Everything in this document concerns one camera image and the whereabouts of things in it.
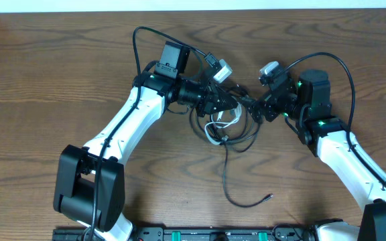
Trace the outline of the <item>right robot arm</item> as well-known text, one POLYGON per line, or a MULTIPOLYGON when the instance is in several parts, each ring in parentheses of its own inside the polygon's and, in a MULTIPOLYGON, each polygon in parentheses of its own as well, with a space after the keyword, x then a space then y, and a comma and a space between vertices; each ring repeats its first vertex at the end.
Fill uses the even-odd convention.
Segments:
POLYGON ((268 122, 283 115, 312 154, 337 174, 354 197, 363 217, 360 226, 342 220, 316 223, 304 240, 386 240, 386 172, 359 145, 341 119, 332 115, 330 82, 322 70, 306 70, 297 81, 272 62, 259 80, 269 90, 249 110, 268 122))

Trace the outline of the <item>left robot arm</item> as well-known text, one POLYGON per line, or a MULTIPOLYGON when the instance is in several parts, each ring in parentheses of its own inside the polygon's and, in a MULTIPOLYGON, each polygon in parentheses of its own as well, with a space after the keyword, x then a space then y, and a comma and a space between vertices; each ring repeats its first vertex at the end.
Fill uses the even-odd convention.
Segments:
POLYGON ((159 60, 141 68, 130 95, 109 124, 82 147, 60 155, 54 209, 85 225, 81 240, 128 240, 133 224, 124 217, 125 166, 147 129, 176 102, 198 116, 238 107, 219 85, 231 67, 211 53, 166 42, 159 60))

